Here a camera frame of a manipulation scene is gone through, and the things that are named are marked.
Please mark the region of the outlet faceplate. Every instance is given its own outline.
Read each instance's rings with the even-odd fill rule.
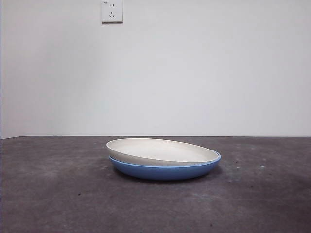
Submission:
[[[122,23],[123,5],[122,0],[102,1],[102,23]]]

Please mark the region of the electrical outlet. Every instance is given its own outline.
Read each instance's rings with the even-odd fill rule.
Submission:
[[[122,0],[102,1],[102,23],[122,23]]]

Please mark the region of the blue plate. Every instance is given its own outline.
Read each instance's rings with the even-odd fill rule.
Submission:
[[[113,166],[124,174],[148,180],[172,181],[189,179],[207,174],[221,159],[220,154],[218,152],[216,153],[219,155],[216,160],[190,166],[146,166],[124,163],[115,160],[111,156],[109,156],[109,158]]]

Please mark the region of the stacked plates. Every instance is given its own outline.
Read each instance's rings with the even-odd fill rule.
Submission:
[[[107,143],[115,168],[150,180],[181,180],[202,176],[220,161],[216,151],[193,144],[151,138],[126,138]]]

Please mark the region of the white wall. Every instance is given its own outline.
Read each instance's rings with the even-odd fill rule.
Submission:
[[[1,133],[311,136],[311,1],[2,0]]]

